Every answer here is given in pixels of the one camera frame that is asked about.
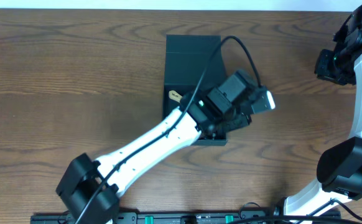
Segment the orange scraper wooden handle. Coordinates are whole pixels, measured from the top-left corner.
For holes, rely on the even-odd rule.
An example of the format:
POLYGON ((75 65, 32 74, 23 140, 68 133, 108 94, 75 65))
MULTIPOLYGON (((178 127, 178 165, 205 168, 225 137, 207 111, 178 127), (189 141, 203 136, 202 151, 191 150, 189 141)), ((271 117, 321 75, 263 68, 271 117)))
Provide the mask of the orange scraper wooden handle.
POLYGON ((168 96, 171 100, 178 103, 180 103, 181 99, 183 98, 183 96, 177 93, 175 90, 170 90, 168 96))

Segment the black gift box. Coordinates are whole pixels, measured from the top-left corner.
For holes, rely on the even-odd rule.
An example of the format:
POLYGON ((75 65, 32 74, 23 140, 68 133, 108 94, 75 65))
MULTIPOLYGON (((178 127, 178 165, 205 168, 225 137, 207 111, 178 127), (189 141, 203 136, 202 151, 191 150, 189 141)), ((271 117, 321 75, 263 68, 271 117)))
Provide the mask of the black gift box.
POLYGON ((194 91, 202 72, 208 67, 201 90, 222 84, 227 76, 221 52, 208 62, 215 47, 220 44, 219 35, 167 35, 164 72, 164 96, 162 117, 167 117, 179 104, 169 98, 169 91, 180 95, 194 91))

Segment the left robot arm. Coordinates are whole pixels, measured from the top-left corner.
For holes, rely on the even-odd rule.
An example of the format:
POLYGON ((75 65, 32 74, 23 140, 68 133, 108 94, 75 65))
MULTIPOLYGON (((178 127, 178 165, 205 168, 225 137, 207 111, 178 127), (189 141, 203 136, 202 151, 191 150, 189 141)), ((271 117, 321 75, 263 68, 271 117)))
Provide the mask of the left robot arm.
POLYGON ((201 136, 248 126, 260 106, 274 107, 267 88, 242 70, 176 100, 163 121, 129 144, 96 159, 83 153, 71 161, 55 191, 76 223, 114 222, 121 197, 149 169, 201 136))

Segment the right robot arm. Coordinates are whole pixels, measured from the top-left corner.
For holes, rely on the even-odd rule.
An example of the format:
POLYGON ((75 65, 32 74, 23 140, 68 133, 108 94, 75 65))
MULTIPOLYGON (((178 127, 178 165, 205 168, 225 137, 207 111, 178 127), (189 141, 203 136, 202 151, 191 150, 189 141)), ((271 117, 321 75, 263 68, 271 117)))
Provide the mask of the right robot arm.
POLYGON ((353 123, 348 139, 321 155, 316 178, 276 205, 275 215, 300 216, 301 223, 362 198, 362 5, 348 16, 333 41, 335 48, 320 52, 314 72, 321 80, 356 87, 353 123))

